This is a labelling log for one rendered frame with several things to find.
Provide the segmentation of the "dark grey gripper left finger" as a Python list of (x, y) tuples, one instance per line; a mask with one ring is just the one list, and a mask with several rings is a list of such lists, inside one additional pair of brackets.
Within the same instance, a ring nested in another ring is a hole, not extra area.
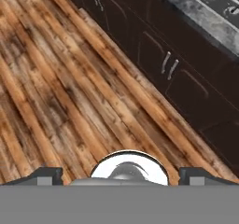
[(58, 186), (63, 184), (63, 169), (61, 167), (39, 167), (25, 177), (5, 183), (5, 186)]

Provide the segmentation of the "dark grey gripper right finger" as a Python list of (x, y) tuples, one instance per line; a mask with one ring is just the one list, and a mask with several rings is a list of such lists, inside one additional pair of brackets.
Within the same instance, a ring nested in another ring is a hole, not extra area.
[(201, 167), (182, 167), (179, 169), (179, 186), (218, 186), (237, 185), (237, 183), (216, 177)]

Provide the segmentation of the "round white and black object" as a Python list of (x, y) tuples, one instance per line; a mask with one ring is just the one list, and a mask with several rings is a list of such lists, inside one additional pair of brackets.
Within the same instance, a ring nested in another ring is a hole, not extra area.
[(94, 166), (91, 177), (170, 185), (163, 165), (153, 156), (134, 149), (119, 150), (105, 156)]

